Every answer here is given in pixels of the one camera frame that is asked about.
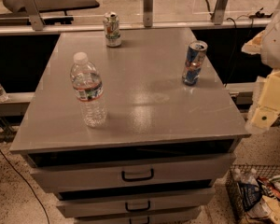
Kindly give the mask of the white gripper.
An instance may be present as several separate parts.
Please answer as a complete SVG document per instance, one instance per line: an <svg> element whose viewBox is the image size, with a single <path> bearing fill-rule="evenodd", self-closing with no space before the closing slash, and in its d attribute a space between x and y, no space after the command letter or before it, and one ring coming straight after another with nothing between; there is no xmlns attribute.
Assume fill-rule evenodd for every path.
<svg viewBox="0 0 280 224"><path fill-rule="evenodd" d="M265 78L259 106L250 106L247 114L245 129L251 134L267 132L280 115L280 70Z"/></svg>

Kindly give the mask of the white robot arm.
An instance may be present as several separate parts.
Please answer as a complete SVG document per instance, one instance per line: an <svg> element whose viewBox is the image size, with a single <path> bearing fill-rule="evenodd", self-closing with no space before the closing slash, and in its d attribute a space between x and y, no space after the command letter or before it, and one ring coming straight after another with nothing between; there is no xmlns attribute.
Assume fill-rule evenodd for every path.
<svg viewBox="0 0 280 224"><path fill-rule="evenodd" d="M266 77L257 77L245 129L251 134L268 131L280 116L280 10L265 30L242 46L246 54L259 54L272 68Z"/></svg>

